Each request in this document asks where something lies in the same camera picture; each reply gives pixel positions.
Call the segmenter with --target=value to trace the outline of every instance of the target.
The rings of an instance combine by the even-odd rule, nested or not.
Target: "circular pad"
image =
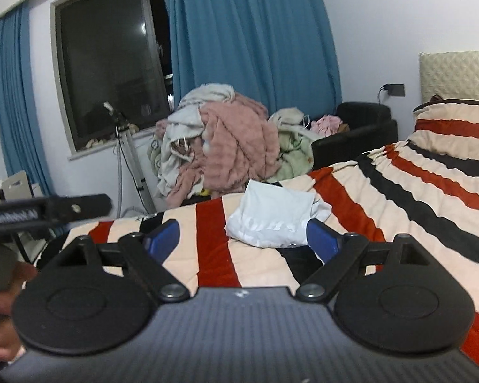
[[[421,286],[392,286],[379,296],[379,304],[395,317],[418,319],[438,308],[438,297]]]
[[[116,347],[150,316],[151,303],[139,285],[85,266],[41,272],[13,307],[26,346],[65,356]]]
[[[474,320],[468,293],[433,267],[385,266],[337,295],[338,324],[383,351],[431,353],[459,346]]]

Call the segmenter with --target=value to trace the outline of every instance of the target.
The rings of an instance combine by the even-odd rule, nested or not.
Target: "glass pane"
[[[112,133],[103,102],[140,128],[167,116],[141,0],[77,0],[60,9],[59,24],[64,99],[77,149]]]

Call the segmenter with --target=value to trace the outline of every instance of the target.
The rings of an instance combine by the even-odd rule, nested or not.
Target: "black stripe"
[[[461,230],[453,221],[445,217],[438,217],[429,205],[416,201],[409,191],[383,177],[367,154],[359,156],[357,161],[364,176],[370,179],[371,185],[387,200],[392,200],[401,207],[407,213],[409,220],[422,226],[444,246],[479,263],[479,237]]]
[[[163,216],[164,215],[165,215],[165,212],[160,211],[159,213],[156,213],[152,217],[146,217],[141,222],[141,226],[138,229],[139,232],[149,234],[154,229],[156,229],[157,227],[160,227],[163,223]]]
[[[435,105],[438,103],[464,103],[466,105],[479,105],[479,101],[473,101],[472,99],[443,99],[441,101],[431,101],[431,102],[426,102],[423,103],[422,105],[419,105],[416,107],[413,112],[417,112],[422,108],[428,107],[429,105]]]
[[[307,281],[310,275],[323,266],[314,251],[308,246],[287,249],[277,248],[277,250],[285,259],[289,270],[299,284]]]
[[[408,142],[408,147],[423,157],[442,163],[448,169],[457,169],[467,176],[479,177],[479,160],[473,160],[471,158],[464,160],[461,158],[451,157],[446,154],[432,153],[431,151],[421,148],[411,141]]]

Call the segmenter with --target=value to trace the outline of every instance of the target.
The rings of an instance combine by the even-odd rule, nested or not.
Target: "bed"
[[[479,101],[471,100],[479,99],[479,52],[422,54],[420,61],[424,103],[409,139],[281,185],[321,195],[332,205],[325,224],[338,233],[389,242],[397,233],[413,235],[473,298],[475,322],[462,349],[479,365]],[[458,74],[463,80],[452,78]],[[446,100],[428,102],[435,94]],[[225,222],[241,197],[82,225],[51,244],[39,266],[80,234],[113,242],[174,218],[181,238],[164,266],[191,293],[199,286],[277,285],[294,292],[321,261],[308,247],[259,249],[228,238]]]

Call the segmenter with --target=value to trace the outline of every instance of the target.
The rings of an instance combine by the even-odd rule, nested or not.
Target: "pile of clothes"
[[[156,123],[148,148],[158,191],[169,208],[194,194],[213,198],[245,191],[248,180],[274,182],[306,174],[314,160],[310,144],[325,135],[296,108],[277,111],[207,84],[190,91],[167,119]]]

